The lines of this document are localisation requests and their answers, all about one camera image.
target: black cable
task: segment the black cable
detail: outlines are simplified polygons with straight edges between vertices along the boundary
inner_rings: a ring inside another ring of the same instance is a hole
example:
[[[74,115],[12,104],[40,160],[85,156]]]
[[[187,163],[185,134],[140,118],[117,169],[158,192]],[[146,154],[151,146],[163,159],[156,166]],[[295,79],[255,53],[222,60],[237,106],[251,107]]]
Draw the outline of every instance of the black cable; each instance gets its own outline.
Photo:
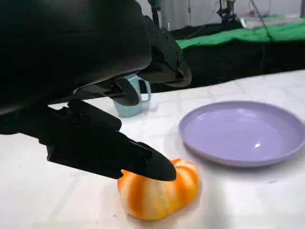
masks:
[[[265,21],[264,21],[263,16],[261,15],[261,13],[260,13],[258,7],[256,6],[254,0],[250,0],[250,2],[251,2],[251,4],[253,5],[253,7],[254,7],[254,9],[255,9],[255,11],[256,11],[256,13],[257,13],[257,15],[258,15],[260,21],[262,22],[264,29],[266,30],[267,36],[268,36],[269,41],[270,41],[270,47],[271,47],[271,49],[272,49],[272,51],[273,51],[273,54],[274,54],[274,58],[279,62],[280,66],[283,67],[282,70],[284,70],[285,72],[288,71],[288,69],[286,68],[286,66],[285,66],[285,64],[283,63],[283,61],[279,58],[280,55],[278,54],[278,51],[277,51],[277,50],[274,48],[274,46],[272,45],[272,44],[274,43],[274,39],[273,39],[273,37],[271,36],[271,34],[270,34],[269,30],[268,30],[268,27],[267,27],[266,24],[265,24]],[[261,69],[263,68],[263,61],[264,61],[264,59],[265,59],[265,53],[266,53],[266,50],[265,50],[265,47],[263,47],[263,57],[262,57],[262,61],[261,61]]]
[[[184,37],[180,42],[183,42],[185,40],[188,40],[190,39],[191,37],[193,37],[194,35],[196,35],[197,33],[199,33],[201,30],[203,30],[206,26],[206,24],[210,21],[210,19],[212,18],[212,16],[214,15],[214,13],[216,12],[216,8],[217,8],[217,5],[215,5],[211,15],[209,16],[208,20],[206,20],[206,22],[204,23],[204,25],[202,27],[200,27],[198,30],[196,30],[195,32],[193,32],[192,34]]]
[[[269,32],[269,30],[268,30],[268,28],[267,28],[267,26],[266,26],[266,24],[265,24],[264,18],[263,18],[263,16],[261,15],[261,13],[260,13],[258,7],[256,6],[254,0],[250,0],[250,2],[251,2],[251,4],[253,5],[253,7],[254,7],[254,9],[255,9],[255,11],[256,11],[256,13],[257,13],[259,19],[260,19],[261,22],[262,22],[263,27],[265,28],[265,30],[266,30],[266,32],[267,32],[267,36],[268,36],[270,42],[273,42],[274,40],[273,40],[272,36],[270,35],[270,32]]]

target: white table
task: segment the white table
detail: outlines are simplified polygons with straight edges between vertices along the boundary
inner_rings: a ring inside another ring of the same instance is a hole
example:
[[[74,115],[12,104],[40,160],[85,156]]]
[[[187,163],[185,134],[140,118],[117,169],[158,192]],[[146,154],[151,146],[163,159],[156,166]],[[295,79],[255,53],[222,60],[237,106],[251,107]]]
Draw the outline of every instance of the white table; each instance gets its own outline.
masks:
[[[213,165],[184,148],[179,120],[225,100],[268,102],[305,119],[305,71],[154,94],[145,112],[122,120],[130,138],[169,158],[194,161],[203,177],[197,200],[158,222],[127,216],[116,180],[47,162],[45,147],[34,138],[0,136],[0,228],[305,229],[305,151],[276,166],[244,170]],[[116,115],[109,98],[89,103]]]

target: lavender plate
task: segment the lavender plate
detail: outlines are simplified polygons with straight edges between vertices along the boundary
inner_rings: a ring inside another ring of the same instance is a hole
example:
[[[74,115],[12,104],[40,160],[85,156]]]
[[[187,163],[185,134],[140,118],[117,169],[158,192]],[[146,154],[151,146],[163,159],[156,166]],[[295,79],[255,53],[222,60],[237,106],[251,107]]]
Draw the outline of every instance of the lavender plate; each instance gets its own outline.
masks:
[[[305,144],[305,127],[292,113],[257,102],[199,107],[179,124],[186,146],[234,167],[259,167],[288,159]]]

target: orange pumpkin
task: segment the orange pumpkin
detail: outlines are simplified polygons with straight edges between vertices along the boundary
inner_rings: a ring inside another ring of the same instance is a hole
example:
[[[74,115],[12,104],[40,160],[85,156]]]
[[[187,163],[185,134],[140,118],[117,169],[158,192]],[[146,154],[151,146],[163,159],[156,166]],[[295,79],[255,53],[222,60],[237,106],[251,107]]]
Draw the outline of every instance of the orange pumpkin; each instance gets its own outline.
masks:
[[[122,171],[118,190],[124,210],[141,219],[162,219],[185,207],[197,195],[200,178],[196,166],[185,160],[172,161],[177,171],[175,181],[152,180]]]

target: blue mug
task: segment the blue mug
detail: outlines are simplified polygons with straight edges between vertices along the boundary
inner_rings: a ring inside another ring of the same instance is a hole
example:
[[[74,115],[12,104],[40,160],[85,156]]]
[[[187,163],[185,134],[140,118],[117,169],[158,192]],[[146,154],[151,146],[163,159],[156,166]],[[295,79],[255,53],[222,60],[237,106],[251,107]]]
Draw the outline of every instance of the blue mug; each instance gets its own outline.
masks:
[[[131,116],[135,116],[135,115],[141,113],[142,104],[148,103],[152,99],[152,91],[151,91],[151,86],[149,85],[149,83],[147,81],[141,79],[139,76],[137,76],[135,74],[126,76],[125,78],[135,88],[136,92],[139,95],[140,102],[136,106],[123,106],[117,102],[114,102],[114,107],[117,110],[117,112],[119,113],[120,117],[131,117]],[[147,100],[142,99],[139,80],[143,80],[146,84],[147,94],[148,94]]]

